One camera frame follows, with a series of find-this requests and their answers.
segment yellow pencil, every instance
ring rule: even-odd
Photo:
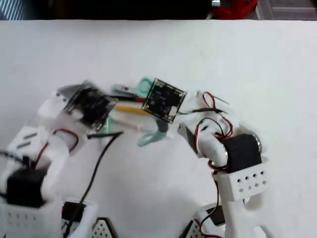
[[[151,115],[140,108],[126,107],[126,106],[120,106],[120,105],[116,105],[114,108],[118,111],[125,112],[125,113],[134,113],[134,114],[147,115],[147,116]]]

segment wire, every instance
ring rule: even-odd
[[[199,109],[195,109],[195,110],[191,110],[188,112],[178,112],[177,115],[188,115],[188,114],[192,114],[192,113],[202,113],[202,112],[215,112],[215,113],[226,113],[223,110],[217,109],[217,108],[199,108]]]
[[[206,119],[209,119],[209,120],[212,120],[214,123],[216,123],[219,128],[220,128],[220,131],[221,131],[221,135],[217,135],[217,132],[215,133],[216,134],[216,137],[218,136],[221,136],[221,137],[224,137],[224,132],[223,132],[223,129],[221,127],[221,125],[215,120],[215,119],[212,119],[212,118],[209,118],[209,117],[205,117],[203,119],[201,119],[197,126],[196,126],[196,129],[195,129],[195,132],[194,132],[194,144],[195,144],[195,147],[196,147],[196,150],[199,152],[199,148],[198,148],[198,136],[199,136],[199,133],[200,133],[200,125],[206,120]]]
[[[208,166],[215,171],[225,171],[227,169],[227,165],[217,167],[217,166],[213,165],[213,161],[211,161],[211,160],[208,161]]]
[[[53,134],[53,135],[56,135],[56,133],[59,132],[59,131],[68,133],[68,134],[70,134],[70,135],[72,135],[72,136],[74,136],[74,137],[76,138],[76,141],[75,141],[74,145],[69,149],[69,152],[72,152],[72,151],[76,148],[76,146],[78,145],[78,142],[79,142],[79,137],[78,137],[78,135],[77,135],[75,132],[73,132],[73,131],[71,131],[71,130],[68,130],[68,129],[64,129],[64,128],[56,129],[56,130],[53,131],[52,134]],[[49,143],[46,142],[46,143],[44,144],[44,146],[42,147],[42,149],[39,151],[39,153],[38,153],[38,155],[37,155],[37,158],[36,158],[36,162],[33,164],[32,168],[34,168],[34,169],[36,168],[37,164],[38,164],[39,161],[40,161],[40,158],[41,158],[42,154],[44,153],[44,151],[46,150],[46,148],[47,148],[48,145],[49,145]]]
[[[15,155],[15,154],[13,154],[12,152],[9,152],[9,151],[6,151],[6,150],[0,150],[0,155],[5,156],[7,159],[12,159],[15,162],[19,162],[22,165],[26,165],[23,162],[23,159],[21,159],[19,156]]]
[[[208,102],[206,101],[206,95],[208,95],[210,98],[211,98],[211,102],[212,102],[212,105],[210,106],[209,104],[208,104]],[[212,95],[210,92],[203,92],[202,93],[202,98],[203,98],[203,101],[204,101],[204,103],[205,103],[205,105],[208,107],[208,108],[213,108],[213,109],[216,109],[216,104],[215,104],[215,96],[214,95]],[[226,135],[224,135],[223,136],[223,138],[219,138],[219,139],[224,139],[224,138],[227,138],[227,137],[230,137],[230,136],[232,136],[232,134],[233,134],[233,125],[232,125],[232,123],[225,117],[225,116],[223,116],[222,114],[220,114],[220,113],[218,113],[221,117],[222,117],[222,119],[229,125],[229,131],[228,131],[228,133],[226,134]]]
[[[95,166],[93,175],[92,175],[92,177],[91,177],[91,179],[90,179],[89,185],[88,185],[88,187],[87,187],[85,193],[83,194],[82,198],[80,199],[80,202],[79,202],[79,204],[78,204],[78,207],[77,207],[76,211],[74,212],[73,217],[69,220],[69,222],[68,222],[68,224],[67,224],[67,228],[66,228],[66,231],[65,231],[65,233],[64,233],[63,238],[67,238],[67,236],[68,236],[69,233],[70,233],[70,228],[71,228],[71,226],[73,225],[73,222],[74,222],[76,216],[78,215],[78,212],[80,211],[80,207],[81,207],[81,205],[83,204],[83,202],[84,202],[84,200],[85,200],[87,194],[89,193],[89,191],[90,191],[90,189],[91,189],[91,187],[92,187],[92,185],[93,185],[93,182],[94,182],[94,180],[95,180],[95,176],[96,176],[96,173],[97,173],[99,164],[100,164],[100,162],[101,162],[103,156],[105,155],[105,153],[106,153],[107,149],[109,148],[109,146],[115,141],[115,139],[118,138],[118,137],[119,137],[120,135],[122,135],[122,134],[123,134],[122,131],[121,131],[121,132],[117,132],[117,133],[110,133],[110,134],[108,134],[108,135],[103,134],[104,137],[112,136],[112,138],[111,138],[111,140],[109,141],[109,143],[105,146],[105,148],[103,149],[103,151],[101,152],[101,154],[100,154],[100,156],[99,156],[99,158],[98,158],[98,160],[97,160],[97,163],[96,163],[96,166]]]
[[[202,222],[201,222],[200,224],[199,224],[199,222],[198,222],[197,220],[195,220],[195,221],[199,224],[199,231],[202,233],[203,236],[205,236],[205,237],[213,237],[213,238],[222,238],[222,237],[220,237],[220,236],[218,236],[218,235],[207,234],[207,233],[205,233],[205,232],[202,230],[202,226],[203,226],[204,222],[205,222],[208,218],[211,219],[212,214],[217,210],[217,208],[218,208],[218,206],[219,206],[219,186],[218,186],[218,182],[217,182],[217,181],[215,181],[215,180],[213,180],[213,181],[214,181],[214,183],[216,184],[216,188],[217,188],[217,204],[216,204],[216,206],[214,207],[214,209],[213,209],[205,218],[203,218],[203,220],[202,220]]]
[[[67,133],[67,134],[70,134],[70,135],[72,135],[73,137],[76,138],[76,142],[75,142],[74,145],[69,149],[69,152],[72,152],[72,151],[76,148],[76,146],[78,145],[78,142],[79,142],[79,137],[78,137],[78,135],[77,135],[75,132],[73,132],[73,131],[71,131],[71,130],[64,129],[64,128],[56,129],[56,130],[53,132],[53,135],[55,135],[55,134],[56,134],[57,132],[59,132],[59,131],[65,132],[65,133]]]
[[[115,133],[98,133],[98,134],[89,134],[87,135],[87,138],[90,139],[94,139],[94,138],[104,138],[104,137],[111,137],[111,136],[115,136],[117,135],[118,132]]]

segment black wire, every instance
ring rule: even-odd
[[[223,132],[223,129],[222,129],[221,125],[220,125],[215,119],[212,119],[212,118],[209,118],[209,117],[205,117],[205,118],[201,119],[197,125],[202,124],[205,119],[210,119],[210,120],[212,120],[214,123],[216,123],[216,124],[219,126],[219,128],[220,128],[221,135],[224,136],[224,132]]]
[[[5,156],[8,159],[10,158],[10,159],[12,159],[12,160],[14,160],[16,162],[19,162],[22,165],[26,165],[22,158],[18,157],[17,155],[15,155],[15,154],[13,154],[13,153],[11,153],[9,151],[0,150],[0,155],[3,155],[3,156]]]
[[[178,115],[188,115],[191,113],[202,113],[202,112],[226,113],[225,111],[217,109],[217,108],[199,108],[199,109],[191,110],[185,113],[178,112]]]
[[[217,204],[215,206],[215,208],[205,217],[203,218],[202,222],[200,223],[200,226],[199,226],[199,231],[202,232],[202,226],[203,226],[203,223],[208,219],[208,218],[211,218],[212,214],[217,210],[217,208],[219,207],[219,185],[218,185],[218,182],[214,181],[214,183],[216,184],[216,188],[217,188]]]
[[[69,220],[68,224],[67,224],[67,228],[66,228],[66,231],[64,233],[64,236],[63,238],[67,238],[69,233],[70,233],[70,228],[71,226],[73,225],[73,222],[76,218],[76,216],[78,215],[79,211],[80,211],[80,207],[81,205],[83,204],[88,192],[90,191],[92,185],[93,185],[93,182],[95,180],[95,176],[96,176],[96,173],[97,173],[97,170],[98,170],[98,167],[99,167],[99,164],[104,156],[104,154],[106,153],[107,149],[109,148],[109,146],[115,141],[116,138],[118,138],[121,134],[123,134],[123,132],[117,132],[117,133],[109,133],[109,134],[103,134],[104,136],[103,137],[109,137],[109,136],[112,136],[111,140],[108,142],[108,144],[105,146],[105,148],[103,149],[103,151],[101,152],[99,158],[98,158],[98,161],[96,163],[96,166],[95,166],[95,169],[94,169],[94,172],[93,172],[93,175],[90,179],[90,182],[89,182],[89,185],[84,193],[84,195],[82,196],[82,198],[80,199],[80,202],[78,204],[78,207],[76,209],[76,211],[74,212],[74,215],[73,217]]]
[[[98,134],[90,134],[87,135],[88,139],[94,139],[94,138],[104,138],[104,137],[111,137],[117,135],[118,132],[115,133],[98,133]]]

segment circuit board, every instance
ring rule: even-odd
[[[109,112],[117,100],[110,98],[101,89],[89,81],[85,81],[71,97],[64,111],[69,115],[80,115],[76,118],[85,126],[100,130]]]
[[[156,78],[142,109],[168,123],[173,123],[185,96],[186,92]]]

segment white table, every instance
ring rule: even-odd
[[[229,101],[263,134],[279,224],[314,237],[317,200],[317,23],[291,21],[0,22],[3,148],[55,88],[91,79],[106,88],[155,76]],[[176,136],[144,148],[126,131],[98,171],[88,199],[121,238],[174,238],[215,202],[205,159]],[[81,196],[99,151],[87,144],[61,178]]]

